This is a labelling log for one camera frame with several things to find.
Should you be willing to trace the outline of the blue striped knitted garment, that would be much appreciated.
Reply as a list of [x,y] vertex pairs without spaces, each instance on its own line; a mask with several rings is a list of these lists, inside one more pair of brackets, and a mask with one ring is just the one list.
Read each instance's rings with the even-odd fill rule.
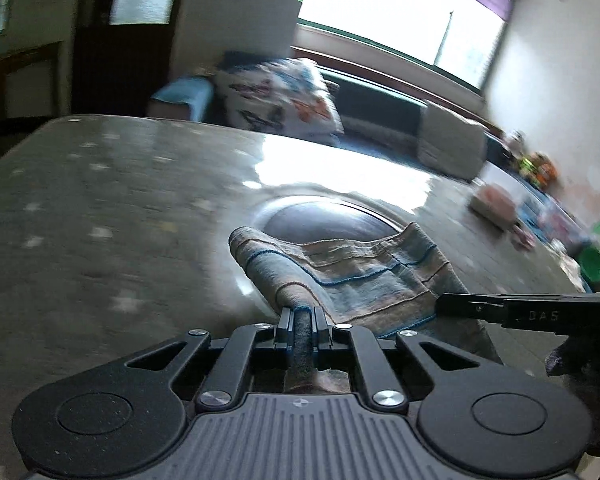
[[241,226],[230,233],[228,246],[276,312],[321,309],[329,323],[361,325],[380,338],[416,330],[480,358],[499,359],[480,322],[440,318],[434,312],[441,295],[468,290],[415,222],[377,240],[306,244]]

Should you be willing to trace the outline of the green plastic bowl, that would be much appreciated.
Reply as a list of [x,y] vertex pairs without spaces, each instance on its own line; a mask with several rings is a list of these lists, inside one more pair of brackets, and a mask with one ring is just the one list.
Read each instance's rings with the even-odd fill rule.
[[600,292],[600,248],[588,245],[577,256],[582,278],[593,292]]

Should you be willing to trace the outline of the pink crumpled cloth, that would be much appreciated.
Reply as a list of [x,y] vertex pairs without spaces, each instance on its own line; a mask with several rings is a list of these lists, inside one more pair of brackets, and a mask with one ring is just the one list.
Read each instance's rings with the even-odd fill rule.
[[520,252],[533,252],[535,248],[534,235],[525,226],[516,223],[510,229],[510,241]]

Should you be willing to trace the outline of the clear plastic tissue box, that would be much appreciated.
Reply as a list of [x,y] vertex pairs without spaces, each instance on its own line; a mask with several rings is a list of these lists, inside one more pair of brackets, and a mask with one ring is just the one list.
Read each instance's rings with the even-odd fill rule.
[[502,231],[510,231],[517,222],[517,205],[513,197],[497,184],[479,185],[468,207]]

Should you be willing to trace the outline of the stuffed toys pile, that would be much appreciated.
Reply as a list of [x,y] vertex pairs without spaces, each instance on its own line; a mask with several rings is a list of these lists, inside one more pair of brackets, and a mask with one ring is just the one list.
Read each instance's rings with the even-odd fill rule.
[[547,154],[528,151],[522,132],[506,136],[505,145],[512,155],[513,170],[534,188],[546,192],[557,182],[558,170],[554,162]]

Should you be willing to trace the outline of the beige cushion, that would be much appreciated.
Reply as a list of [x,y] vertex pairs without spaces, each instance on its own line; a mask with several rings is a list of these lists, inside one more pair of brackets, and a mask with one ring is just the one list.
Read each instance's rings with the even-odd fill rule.
[[486,161],[486,128],[427,102],[417,130],[417,159],[448,177],[470,182]]

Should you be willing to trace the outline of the dark green sofa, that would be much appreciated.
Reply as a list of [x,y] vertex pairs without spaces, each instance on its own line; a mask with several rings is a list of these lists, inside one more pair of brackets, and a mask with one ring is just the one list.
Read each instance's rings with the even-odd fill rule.
[[427,101],[342,70],[318,70],[342,121],[340,148],[416,164]]

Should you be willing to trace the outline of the butterfly print pillow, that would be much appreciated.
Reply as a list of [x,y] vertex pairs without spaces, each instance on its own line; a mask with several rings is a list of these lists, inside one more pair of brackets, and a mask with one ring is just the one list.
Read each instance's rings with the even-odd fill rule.
[[296,138],[343,133],[326,81],[308,58],[218,70],[214,84],[234,128]]

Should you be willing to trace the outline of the blue cushion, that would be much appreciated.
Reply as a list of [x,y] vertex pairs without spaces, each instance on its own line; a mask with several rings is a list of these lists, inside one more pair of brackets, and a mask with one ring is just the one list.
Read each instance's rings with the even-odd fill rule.
[[208,78],[181,77],[170,81],[149,100],[147,116],[203,122],[214,96]]

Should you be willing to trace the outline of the dark wooden door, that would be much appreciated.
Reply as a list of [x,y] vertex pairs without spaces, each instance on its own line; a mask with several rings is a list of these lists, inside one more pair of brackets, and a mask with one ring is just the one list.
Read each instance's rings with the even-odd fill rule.
[[78,0],[69,110],[143,116],[168,78],[180,0]]

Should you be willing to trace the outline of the dark wooden cabinet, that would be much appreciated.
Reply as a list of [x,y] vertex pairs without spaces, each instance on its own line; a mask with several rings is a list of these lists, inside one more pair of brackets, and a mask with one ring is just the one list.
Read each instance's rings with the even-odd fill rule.
[[66,114],[73,0],[0,0],[0,158]]

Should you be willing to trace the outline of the window with green frame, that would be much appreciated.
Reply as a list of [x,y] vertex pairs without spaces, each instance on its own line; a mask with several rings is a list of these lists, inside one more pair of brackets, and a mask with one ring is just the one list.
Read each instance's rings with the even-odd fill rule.
[[298,21],[481,91],[516,0],[299,0]]

